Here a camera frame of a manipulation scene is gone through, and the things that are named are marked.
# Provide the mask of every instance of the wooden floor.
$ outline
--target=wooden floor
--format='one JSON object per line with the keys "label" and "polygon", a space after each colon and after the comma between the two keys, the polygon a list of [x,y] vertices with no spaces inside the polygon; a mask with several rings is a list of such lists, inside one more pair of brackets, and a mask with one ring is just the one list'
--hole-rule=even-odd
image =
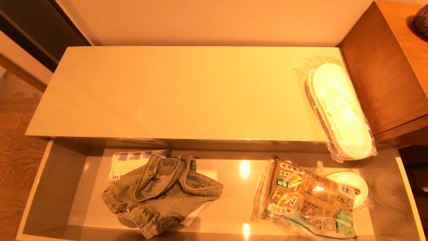
{"label": "wooden floor", "polygon": [[42,97],[6,72],[0,90],[0,240],[16,237],[47,140],[24,135]]}

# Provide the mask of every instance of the open drawer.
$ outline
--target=open drawer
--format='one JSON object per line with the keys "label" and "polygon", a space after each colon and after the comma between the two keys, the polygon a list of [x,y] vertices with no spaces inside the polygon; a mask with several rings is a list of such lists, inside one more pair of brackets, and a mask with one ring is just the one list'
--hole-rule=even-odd
{"label": "open drawer", "polygon": [[[117,220],[101,194],[108,186],[112,154],[145,148],[144,141],[105,147],[70,139],[50,140],[17,239],[144,240],[138,229]],[[375,157],[340,164],[328,152],[173,148],[172,157],[194,155],[199,158],[197,169],[216,170],[224,189],[218,200],[203,207],[192,226],[179,225],[152,240],[302,240],[287,236],[270,221],[250,221],[254,194],[272,155],[321,175],[353,169],[363,176],[369,186],[370,206],[355,213],[359,240],[425,240],[398,151],[389,146],[381,149]]]}

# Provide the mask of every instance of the plastic bag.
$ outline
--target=plastic bag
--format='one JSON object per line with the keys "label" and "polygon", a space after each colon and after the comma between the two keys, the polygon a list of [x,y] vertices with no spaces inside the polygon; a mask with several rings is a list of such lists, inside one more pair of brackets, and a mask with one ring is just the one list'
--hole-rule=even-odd
{"label": "plastic bag", "polygon": [[356,239],[352,215],[356,191],[273,159],[254,197],[251,220],[272,220],[283,229],[314,237]]}
{"label": "plastic bag", "polygon": [[116,152],[112,156],[108,181],[117,182],[123,175],[147,164],[152,154],[166,156],[167,153],[168,150]]}
{"label": "plastic bag", "polygon": [[297,77],[321,123],[334,160],[342,163],[377,154],[373,134],[341,61],[313,59],[298,71]]}

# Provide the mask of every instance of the denim shorts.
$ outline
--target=denim shorts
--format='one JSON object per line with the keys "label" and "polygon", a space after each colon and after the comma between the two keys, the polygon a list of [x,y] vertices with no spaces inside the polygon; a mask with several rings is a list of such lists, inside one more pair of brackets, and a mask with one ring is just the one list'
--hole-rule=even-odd
{"label": "denim shorts", "polygon": [[149,239],[219,198],[222,190],[221,183],[196,172],[194,157],[154,154],[147,165],[125,174],[102,197],[122,224],[138,227]]}

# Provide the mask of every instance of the paper plate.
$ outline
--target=paper plate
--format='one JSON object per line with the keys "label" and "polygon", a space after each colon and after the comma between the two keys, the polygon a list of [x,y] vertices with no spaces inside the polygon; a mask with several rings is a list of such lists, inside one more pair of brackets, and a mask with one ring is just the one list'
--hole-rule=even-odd
{"label": "paper plate", "polygon": [[353,209],[358,209],[361,207],[369,195],[369,187],[367,186],[366,181],[364,181],[364,179],[358,174],[353,172],[334,172],[327,175],[326,177],[339,184],[358,188],[360,190],[360,193],[355,195]]}

